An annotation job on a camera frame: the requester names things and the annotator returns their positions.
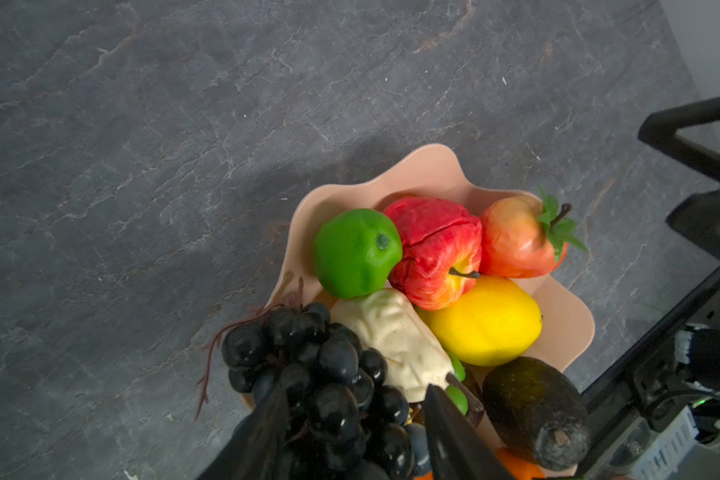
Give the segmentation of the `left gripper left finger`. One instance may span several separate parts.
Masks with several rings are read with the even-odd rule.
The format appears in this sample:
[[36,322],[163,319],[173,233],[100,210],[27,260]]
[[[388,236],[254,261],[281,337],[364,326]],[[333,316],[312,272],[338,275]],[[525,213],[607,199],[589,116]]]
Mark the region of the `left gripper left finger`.
[[289,425],[286,393],[274,389],[198,479],[278,479]]

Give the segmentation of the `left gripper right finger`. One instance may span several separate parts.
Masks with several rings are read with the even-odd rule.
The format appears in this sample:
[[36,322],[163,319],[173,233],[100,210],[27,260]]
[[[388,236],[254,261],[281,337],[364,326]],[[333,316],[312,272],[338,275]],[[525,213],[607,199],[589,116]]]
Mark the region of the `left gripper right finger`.
[[423,402],[434,479],[514,480],[440,387]]

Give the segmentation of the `orange tangerine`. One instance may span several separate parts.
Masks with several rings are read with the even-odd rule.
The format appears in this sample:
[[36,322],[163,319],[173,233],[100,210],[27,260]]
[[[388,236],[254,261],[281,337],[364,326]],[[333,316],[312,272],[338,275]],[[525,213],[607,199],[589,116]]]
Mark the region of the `orange tangerine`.
[[503,467],[516,480],[536,480],[547,478],[546,474],[539,466],[529,461],[520,459],[508,448],[496,449],[494,454]]

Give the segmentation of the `black grape bunch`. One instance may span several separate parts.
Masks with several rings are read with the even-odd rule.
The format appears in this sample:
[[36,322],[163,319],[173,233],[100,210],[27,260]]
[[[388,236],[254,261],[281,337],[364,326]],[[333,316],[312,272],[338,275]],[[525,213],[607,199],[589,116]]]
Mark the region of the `black grape bunch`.
[[385,383],[386,360],[325,304],[304,303],[301,289],[219,330],[207,349],[221,353],[251,413],[274,389],[286,393],[278,479],[432,478],[426,431],[402,391]]

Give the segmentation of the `dark fake avocado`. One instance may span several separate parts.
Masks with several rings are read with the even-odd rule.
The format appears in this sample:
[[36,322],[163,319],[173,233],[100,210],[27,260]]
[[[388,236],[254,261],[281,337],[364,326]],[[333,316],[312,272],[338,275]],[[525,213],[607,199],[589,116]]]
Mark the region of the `dark fake avocado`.
[[519,357],[493,368],[482,382],[485,413],[515,456],[561,472],[591,446],[588,412],[572,382],[549,364]]

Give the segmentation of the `cream fake pear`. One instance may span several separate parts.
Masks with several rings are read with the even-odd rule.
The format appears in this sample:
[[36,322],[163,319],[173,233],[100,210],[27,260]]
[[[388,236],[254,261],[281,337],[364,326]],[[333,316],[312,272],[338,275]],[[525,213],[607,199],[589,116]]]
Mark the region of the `cream fake pear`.
[[334,322],[347,326],[363,348],[373,348],[387,362],[385,383],[402,391],[410,403],[425,399],[429,385],[449,386],[452,361],[421,320],[408,298],[393,288],[336,301]]

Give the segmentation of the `large yellow lemon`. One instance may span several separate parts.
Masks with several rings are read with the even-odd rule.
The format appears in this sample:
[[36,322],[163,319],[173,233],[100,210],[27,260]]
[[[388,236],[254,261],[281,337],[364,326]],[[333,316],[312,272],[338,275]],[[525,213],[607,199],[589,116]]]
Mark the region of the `large yellow lemon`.
[[515,282],[500,277],[478,279],[451,306],[416,311],[447,353],[480,367],[522,356],[543,328],[538,303]]

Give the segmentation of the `pink wavy fruit bowl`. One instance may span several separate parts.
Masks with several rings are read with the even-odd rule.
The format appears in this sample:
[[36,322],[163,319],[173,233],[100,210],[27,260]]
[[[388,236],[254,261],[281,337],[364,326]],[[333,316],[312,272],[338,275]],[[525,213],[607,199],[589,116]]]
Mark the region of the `pink wavy fruit bowl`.
[[[440,144],[415,150],[396,166],[369,182],[353,186],[320,187],[301,202],[295,213],[277,289],[265,307],[301,289],[304,303],[323,303],[330,312],[340,299],[329,294],[315,274],[312,245],[318,230],[325,222],[343,212],[372,209],[383,213],[387,206],[406,197],[450,200],[464,206],[469,213],[477,217],[478,211],[504,199],[506,195],[502,191],[485,190],[471,184],[459,166],[454,152]],[[543,315],[540,337],[520,357],[539,359],[564,375],[565,368],[592,341],[594,321],[590,310],[549,275],[531,279],[506,279],[515,282],[531,295]],[[474,375],[481,393],[485,376],[498,367],[480,367],[467,363],[463,365]],[[426,431],[424,400],[409,403],[413,422],[422,425]],[[485,412],[481,423],[474,430],[493,453],[496,449],[508,448]],[[566,476],[577,466],[561,472],[539,467],[544,472]]]

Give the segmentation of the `red green apple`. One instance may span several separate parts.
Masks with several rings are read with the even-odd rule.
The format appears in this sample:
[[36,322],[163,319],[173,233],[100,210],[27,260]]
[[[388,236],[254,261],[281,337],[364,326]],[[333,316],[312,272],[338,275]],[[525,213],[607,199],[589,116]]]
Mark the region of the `red green apple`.
[[569,217],[572,205],[544,190],[539,195],[507,197],[482,212],[482,275],[544,276],[562,264],[571,247],[588,250],[576,235],[576,221]]

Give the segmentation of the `red fake bell pepper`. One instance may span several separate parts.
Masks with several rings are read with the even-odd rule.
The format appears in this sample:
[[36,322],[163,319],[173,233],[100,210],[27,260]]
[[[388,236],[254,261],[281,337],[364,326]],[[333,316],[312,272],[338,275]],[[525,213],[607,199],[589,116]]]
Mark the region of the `red fake bell pepper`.
[[482,224],[462,205],[406,197],[383,210],[400,235],[403,257],[388,280],[411,303],[428,311],[453,305],[476,285]]

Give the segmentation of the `green fake lime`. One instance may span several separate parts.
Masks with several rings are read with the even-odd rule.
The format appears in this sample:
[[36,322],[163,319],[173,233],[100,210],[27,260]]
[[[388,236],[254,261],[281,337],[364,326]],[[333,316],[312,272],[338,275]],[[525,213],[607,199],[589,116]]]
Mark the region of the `green fake lime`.
[[372,209],[353,209],[325,222],[312,245],[322,287],[339,299],[381,289],[402,260],[400,234],[392,220]]

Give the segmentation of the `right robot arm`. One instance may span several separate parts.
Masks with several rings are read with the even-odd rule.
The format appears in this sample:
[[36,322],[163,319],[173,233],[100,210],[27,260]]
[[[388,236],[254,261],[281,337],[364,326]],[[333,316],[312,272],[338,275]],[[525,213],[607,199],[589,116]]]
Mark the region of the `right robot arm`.
[[[650,114],[638,139],[720,184],[720,153],[679,134],[681,129],[715,122],[720,122],[720,96]],[[666,223],[720,261],[720,190],[688,197],[667,216]],[[720,391],[720,330],[676,333],[675,358],[686,365],[692,380]]]

